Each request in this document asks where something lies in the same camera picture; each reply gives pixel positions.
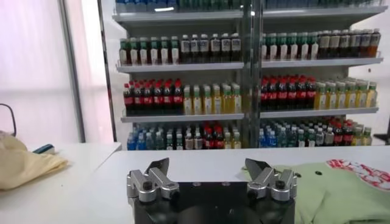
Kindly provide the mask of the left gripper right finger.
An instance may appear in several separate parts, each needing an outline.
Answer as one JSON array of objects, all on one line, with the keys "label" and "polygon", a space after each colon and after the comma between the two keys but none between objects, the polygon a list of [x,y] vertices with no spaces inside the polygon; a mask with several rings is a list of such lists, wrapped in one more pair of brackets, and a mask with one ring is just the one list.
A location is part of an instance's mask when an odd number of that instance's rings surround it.
[{"label": "left gripper right finger", "polygon": [[247,183],[250,200],[270,196],[275,201],[287,202],[296,198],[297,176],[291,169],[277,172],[268,163],[249,158],[245,159],[245,166],[251,177]]}]

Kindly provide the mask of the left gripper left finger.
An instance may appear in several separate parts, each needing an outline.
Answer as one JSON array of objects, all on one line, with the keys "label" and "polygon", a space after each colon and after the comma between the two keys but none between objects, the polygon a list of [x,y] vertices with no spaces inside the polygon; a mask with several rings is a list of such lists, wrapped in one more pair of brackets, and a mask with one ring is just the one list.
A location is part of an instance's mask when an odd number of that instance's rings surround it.
[{"label": "left gripper left finger", "polygon": [[175,201],[180,197],[179,183],[167,177],[169,158],[150,163],[145,172],[131,170],[127,174],[127,199],[129,203],[153,203],[158,197]]}]

